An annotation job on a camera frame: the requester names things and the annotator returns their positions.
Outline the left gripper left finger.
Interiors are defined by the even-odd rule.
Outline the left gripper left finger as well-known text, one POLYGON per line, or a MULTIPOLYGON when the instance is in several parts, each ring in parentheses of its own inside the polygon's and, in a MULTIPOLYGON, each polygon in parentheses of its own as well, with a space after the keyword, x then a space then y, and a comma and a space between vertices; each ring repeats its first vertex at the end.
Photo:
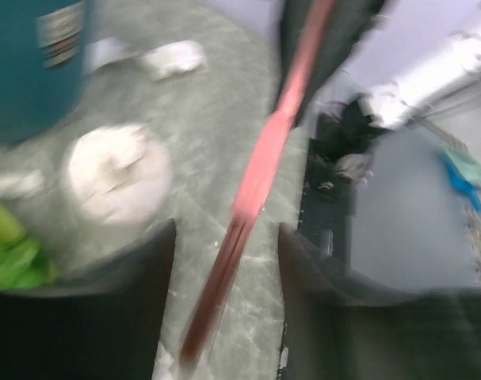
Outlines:
POLYGON ((0 379, 149 379, 176 223, 55 286, 0 291, 0 379))

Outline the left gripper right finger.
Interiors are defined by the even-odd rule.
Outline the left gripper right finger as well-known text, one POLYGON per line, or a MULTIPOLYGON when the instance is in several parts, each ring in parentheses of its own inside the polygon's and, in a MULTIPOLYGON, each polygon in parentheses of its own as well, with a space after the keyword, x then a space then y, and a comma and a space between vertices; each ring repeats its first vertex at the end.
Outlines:
POLYGON ((319 264, 280 224, 286 379, 481 379, 481 287, 405 294, 319 264))

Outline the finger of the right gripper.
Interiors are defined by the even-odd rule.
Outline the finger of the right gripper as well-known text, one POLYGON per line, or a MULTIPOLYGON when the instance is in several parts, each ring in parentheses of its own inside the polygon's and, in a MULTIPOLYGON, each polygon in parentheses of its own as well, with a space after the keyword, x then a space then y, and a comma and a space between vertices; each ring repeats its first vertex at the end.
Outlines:
MULTIPOLYGON (((374 17, 380 13, 385 0, 337 0, 330 20, 326 25, 324 37, 315 60, 315 65, 302 104, 296 113, 298 119, 303 118, 306 108, 315 93, 325 84, 327 79, 349 58, 361 37, 374 26, 374 17)), ((279 64, 281 79, 278 93, 283 89, 284 80, 297 48, 310 0, 288 0, 284 2, 279 21, 279 64)))

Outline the pink hand brush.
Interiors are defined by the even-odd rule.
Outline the pink hand brush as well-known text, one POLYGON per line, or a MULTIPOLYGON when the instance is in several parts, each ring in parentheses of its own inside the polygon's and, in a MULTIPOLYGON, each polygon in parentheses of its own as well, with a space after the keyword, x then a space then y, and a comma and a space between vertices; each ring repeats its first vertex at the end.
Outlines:
POLYGON ((231 209, 230 224, 185 334, 179 354, 179 363, 184 368, 197 363, 223 315, 242 253, 267 199, 286 139, 302 104, 334 4, 334 1, 313 1, 307 12, 283 91, 250 156, 231 209))

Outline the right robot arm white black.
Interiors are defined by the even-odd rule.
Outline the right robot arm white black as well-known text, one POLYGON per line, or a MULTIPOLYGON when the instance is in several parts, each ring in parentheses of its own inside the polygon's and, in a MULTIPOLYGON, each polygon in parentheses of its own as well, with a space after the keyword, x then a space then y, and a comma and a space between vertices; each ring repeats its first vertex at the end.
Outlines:
MULTIPOLYGON (((384 1, 286 1, 281 11, 281 79, 275 111, 289 127, 303 120, 314 95, 373 29, 384 1)), ((376 127, 395 129, 447 93, 481 78, 481 7, 424 59, 406 66, 391 82, 376 85, 360 107, 376 127)))

